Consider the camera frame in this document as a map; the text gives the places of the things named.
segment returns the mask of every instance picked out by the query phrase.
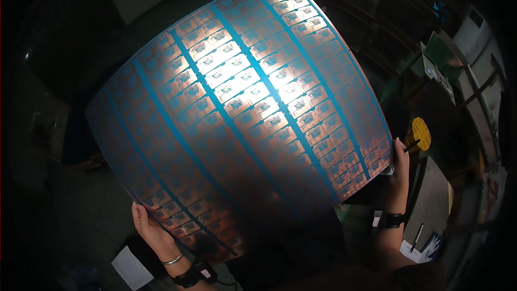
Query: hand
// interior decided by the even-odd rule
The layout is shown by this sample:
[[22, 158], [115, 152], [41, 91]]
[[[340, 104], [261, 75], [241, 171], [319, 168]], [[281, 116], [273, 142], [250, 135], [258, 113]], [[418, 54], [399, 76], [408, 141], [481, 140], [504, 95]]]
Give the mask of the hand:
[[134, 227], [145, 242], [158, 255], [160, 261], [168, 262], [175, 259], [180, 254], [174, 238], [163, 230], [153, 219], [150, 219], [143, 205], [138, 205], [133, 201], [131, 206], [133, 212]]
[[410, 183], [410, 153], [404, 153], [405, 148], [406, 146], [399, 138], [393, 141], [393, 149], [395, 150], [393, 165], [395, 166], [395, 170], [393, 172], [392, 182]]

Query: woman's left hand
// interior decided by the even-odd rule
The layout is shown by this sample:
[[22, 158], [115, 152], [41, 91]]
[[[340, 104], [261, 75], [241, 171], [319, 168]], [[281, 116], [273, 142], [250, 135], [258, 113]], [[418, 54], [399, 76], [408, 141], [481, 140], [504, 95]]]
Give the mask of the woman's left hand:
[[158, 226], [153, 219], [149, 218], [143, 205], [138, 205], [133, 201], [131, 210], [133, 212], [134, 227], [156, 255], [158, 255], [160, 261], [172, 261], [180, 255], [180, 250], [175, 244], [174, 238]]

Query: wrist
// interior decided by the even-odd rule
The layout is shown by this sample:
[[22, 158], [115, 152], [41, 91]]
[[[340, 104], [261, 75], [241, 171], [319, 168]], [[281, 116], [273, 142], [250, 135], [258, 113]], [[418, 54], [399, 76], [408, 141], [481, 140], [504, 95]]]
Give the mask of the wrist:
[[161, 262], [169, 262], [177, 258], [181, 251], [176, 244], [172, 244], [167, 248], [154, 250]]

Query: silver bangle bracelet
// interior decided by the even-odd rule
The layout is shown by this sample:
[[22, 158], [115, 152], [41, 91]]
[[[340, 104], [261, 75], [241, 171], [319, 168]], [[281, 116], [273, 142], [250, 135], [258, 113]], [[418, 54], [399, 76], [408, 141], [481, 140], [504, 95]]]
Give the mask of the silver bangle bracelet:
[[173, 259], [172, 261], [170, 261], [170, 262], [162, 262], [162, 264], [163, 265], [171, 265], [171, 264], [176, 263], [177, 261], [179, 261], [182, 258], [183, 258], [183, 254], [180, 254], [177, 258]]

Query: sleeve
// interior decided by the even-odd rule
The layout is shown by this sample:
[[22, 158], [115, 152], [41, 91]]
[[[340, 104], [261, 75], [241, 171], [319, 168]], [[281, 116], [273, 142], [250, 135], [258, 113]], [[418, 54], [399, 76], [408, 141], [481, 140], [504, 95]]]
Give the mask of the sleeve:
[[393, 272], [390, 284], [401, 291], [441, 291], [447, 288], [445, 268], [441, 262], [409, 265]]

